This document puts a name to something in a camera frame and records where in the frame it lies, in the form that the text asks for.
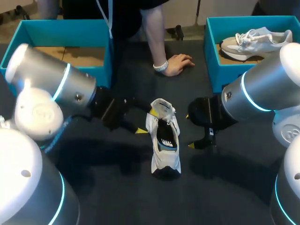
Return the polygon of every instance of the hand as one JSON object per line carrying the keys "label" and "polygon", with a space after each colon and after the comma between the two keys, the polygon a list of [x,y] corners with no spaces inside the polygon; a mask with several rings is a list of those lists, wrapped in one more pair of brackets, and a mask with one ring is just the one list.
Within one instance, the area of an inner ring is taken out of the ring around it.
{"label": "hand", "polygon": [[183,71],[185,66],[193,67],[195,65],[191,60],[192,57],[189,55],[174,55],[168,60],[169,65],[162,73],[166,76],[177,76]]}

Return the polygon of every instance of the person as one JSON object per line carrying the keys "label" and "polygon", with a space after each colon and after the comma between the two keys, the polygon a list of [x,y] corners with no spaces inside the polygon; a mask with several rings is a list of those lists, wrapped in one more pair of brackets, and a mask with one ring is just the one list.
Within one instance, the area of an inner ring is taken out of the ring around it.
{"label": "person", "polygon": [[300,20],[300,0],[259,0],[252,15],[294,15]]}
{"label": "person", "polygon": [[[113,10],[109,10],[109,1]],[[136,36],[141,26],[146,33],[153,58],[153,67],[165,76],[176,76],[184,67],[194,66],[192,57],[179,54],[167,60],[162,4],[168,0],[62,0],[64,19],[112,18],[113,39],[128,40]],[[56,19],[59,0],[38,0],[41,19]]]}

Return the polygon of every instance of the open box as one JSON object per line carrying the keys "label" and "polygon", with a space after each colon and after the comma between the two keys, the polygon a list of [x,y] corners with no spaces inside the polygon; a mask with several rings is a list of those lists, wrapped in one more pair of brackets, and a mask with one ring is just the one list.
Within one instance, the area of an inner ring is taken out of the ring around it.
{"label": "open box", "polygon": [[61,60],[95,77],[97,86],[110,87],[113,45],[104,20],[21,21],[0,64],[3,75],[12,54],[22,43],[62,57]]}
{"label": "open box", "polygon": [[233,82],[239,75],[255,66],[262,59],[251,58],[248,62],[224,63],[218,44],[236,33],[246,33],[250,29],[266,27],[272,32],[292,31],[293,42],[300,43],[300,23],[295,16],[237,16],[209,17],[204,36],[204,55],[214,93],[222,92],[222,87]]}

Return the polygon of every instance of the teal box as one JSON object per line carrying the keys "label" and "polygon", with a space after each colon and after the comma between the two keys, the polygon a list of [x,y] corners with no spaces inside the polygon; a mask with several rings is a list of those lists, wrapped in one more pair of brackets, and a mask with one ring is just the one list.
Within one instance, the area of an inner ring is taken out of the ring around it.
{"label": "teal box", "polygon": [[300,43],[300,23],[295,16],[237,16],[209,17],[206,20],[204,55],[214,93],[222,92],[222,86],[233,82],[256,64],[220,63],[217,48],[228,37],[246,33],[250,29],[266,27],[272,32],[292,31],[293,42]]}
{"label": "teal box", "polygon": [[97,86],[110,88],[113,44],[104,20],[21,21],[0,64],[3,75],[12,54],[22,43],[33,47],[104,47],[103,67],[78,67],[78,69],[95,77]]}

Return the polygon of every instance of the white sneaker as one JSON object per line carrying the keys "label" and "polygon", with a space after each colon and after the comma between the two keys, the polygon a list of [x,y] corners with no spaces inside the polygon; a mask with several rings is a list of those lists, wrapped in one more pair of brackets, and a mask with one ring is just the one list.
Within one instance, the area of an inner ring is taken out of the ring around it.
{"label": "white sneaker", "polygon": [[157,117],[147,114],[146,118],[146,128],[151,134],[154,152],[151,172],[169,166],[181,173],[178,140],[180,130],[175,109],[161,98],[154,100],[151,105],[157,113]]}
{"label": "white sneaker", "polygon": [[249,30],[246,34],[236,34],[220,43],[221,50],[228,56],[245,61],[252,56],[267,57],[282,46],[291,43],[293,35],[290,30],[284,33],[271,32],[262,27]]}

